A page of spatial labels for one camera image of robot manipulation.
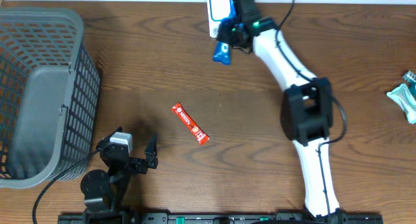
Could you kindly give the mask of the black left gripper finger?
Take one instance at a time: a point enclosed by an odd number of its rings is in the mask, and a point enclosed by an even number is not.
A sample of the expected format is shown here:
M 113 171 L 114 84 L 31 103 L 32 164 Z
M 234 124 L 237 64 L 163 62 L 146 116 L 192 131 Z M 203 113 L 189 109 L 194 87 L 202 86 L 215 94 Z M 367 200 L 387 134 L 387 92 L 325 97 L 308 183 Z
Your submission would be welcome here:
M 122 130 L 123 130 L 122 127 L 118 127 L 115 131 L 113 131 L 112 133 L 110 133 L 109 136 L 112 136 L 116 132 L 122 132 Z
M 156 161 L 157 159 L 157 135 L 153 135 L 145 149 L 147 161 Z

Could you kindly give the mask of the blue Oreo cookie pack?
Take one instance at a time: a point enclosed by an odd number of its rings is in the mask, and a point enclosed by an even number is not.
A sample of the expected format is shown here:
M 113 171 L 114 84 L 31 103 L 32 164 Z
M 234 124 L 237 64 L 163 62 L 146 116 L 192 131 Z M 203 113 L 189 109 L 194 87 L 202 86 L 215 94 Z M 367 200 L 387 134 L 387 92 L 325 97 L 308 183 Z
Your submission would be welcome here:
M 225 44 L 223 42 L 217 43 L 214 53 L 213 53 L 213 61 L 219 62 L 226 66 L 231 64 L 231 53 L 229 51 L 228 44 Z

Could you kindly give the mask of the red Nescafe stick sachet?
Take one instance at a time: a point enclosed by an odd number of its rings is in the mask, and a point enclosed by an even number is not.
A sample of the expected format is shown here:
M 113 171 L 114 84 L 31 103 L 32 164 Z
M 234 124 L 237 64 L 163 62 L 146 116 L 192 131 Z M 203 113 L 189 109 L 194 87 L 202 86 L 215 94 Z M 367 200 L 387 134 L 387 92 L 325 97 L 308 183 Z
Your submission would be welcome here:
M 198 126 L 198 124 L 188 115 L 181 103 L 176 103 L 171 111 L 185 124 L 187 129 L 197 139 L 200 145 L 207 143 L 210 137 Z

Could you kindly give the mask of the mint green wipes pack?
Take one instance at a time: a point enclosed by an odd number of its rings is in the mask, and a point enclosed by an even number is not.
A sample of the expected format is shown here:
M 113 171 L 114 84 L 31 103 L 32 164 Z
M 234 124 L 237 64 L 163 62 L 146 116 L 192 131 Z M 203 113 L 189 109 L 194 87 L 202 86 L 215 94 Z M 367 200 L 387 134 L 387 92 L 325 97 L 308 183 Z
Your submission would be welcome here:
M 386 96 L 392 99 L 405 112 L 407 121 L 410 124 L 415 124 L 415 98 L 406 84 L 400 84 L 394 90 L 387 92 Z

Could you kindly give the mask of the teal mouthwash bottle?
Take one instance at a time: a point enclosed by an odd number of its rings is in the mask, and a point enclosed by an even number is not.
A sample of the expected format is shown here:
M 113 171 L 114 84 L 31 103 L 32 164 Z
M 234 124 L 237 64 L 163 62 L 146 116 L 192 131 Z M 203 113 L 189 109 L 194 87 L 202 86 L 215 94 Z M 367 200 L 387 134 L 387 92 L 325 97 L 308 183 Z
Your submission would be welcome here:
M 402 77 L 408 84 L 410 93 L 415 97 L 416 96 L 416 77 L 415 74 L 411 71 L 407 71 Z

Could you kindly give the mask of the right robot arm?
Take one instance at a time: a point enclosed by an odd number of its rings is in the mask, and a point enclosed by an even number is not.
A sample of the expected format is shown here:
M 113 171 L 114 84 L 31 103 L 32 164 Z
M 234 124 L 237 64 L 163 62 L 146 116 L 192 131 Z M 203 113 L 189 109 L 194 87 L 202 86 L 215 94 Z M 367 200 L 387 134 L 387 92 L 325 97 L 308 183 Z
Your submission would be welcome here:
M 339 209 L 330 162 L 334 102 L 329 80 L 318 78 L 286 42 L 282 23 L 263 17 L 255 0 L 207 0 L 210 36 L 253 53 L 283 92 L 281 127 L 295 146 L 305 184 L 305 208 L 315 221 L 330 221 Z

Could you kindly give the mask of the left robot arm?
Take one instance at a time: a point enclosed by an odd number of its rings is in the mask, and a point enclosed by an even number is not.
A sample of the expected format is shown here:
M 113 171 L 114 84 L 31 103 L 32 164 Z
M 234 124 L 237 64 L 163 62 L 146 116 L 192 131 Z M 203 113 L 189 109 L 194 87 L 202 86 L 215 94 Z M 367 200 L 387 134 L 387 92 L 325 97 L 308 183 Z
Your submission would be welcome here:
M 139 223 L 138 214 L 124 206 L 123 199 L 133 177 L 157 167 L 157 134 L 146 146 L 144 158 L 130 155 L 133 137 L 121 127 L 100 140 L 96 150 L 108 170 L 95 169 L 82 178 L 81 191 L 86 206 L 83 222 Z

